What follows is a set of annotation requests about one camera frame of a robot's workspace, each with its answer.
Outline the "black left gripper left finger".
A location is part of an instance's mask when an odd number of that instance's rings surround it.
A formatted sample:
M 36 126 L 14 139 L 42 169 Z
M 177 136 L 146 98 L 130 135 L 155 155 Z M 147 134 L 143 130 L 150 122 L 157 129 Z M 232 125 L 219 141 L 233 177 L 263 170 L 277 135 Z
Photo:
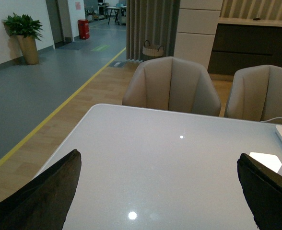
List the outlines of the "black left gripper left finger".
M 81 154 L 72 150 L 0 202 L 0 230 L 60 230 L 75 196 Z

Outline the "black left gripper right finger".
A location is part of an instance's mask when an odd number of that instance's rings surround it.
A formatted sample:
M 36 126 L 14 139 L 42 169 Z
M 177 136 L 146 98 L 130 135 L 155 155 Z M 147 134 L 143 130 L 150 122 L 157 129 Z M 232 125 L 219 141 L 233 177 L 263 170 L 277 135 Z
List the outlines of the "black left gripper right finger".
M 237 174 L 245 200 L 260 230 L 282 230 L 282 176 L 242 153 Z

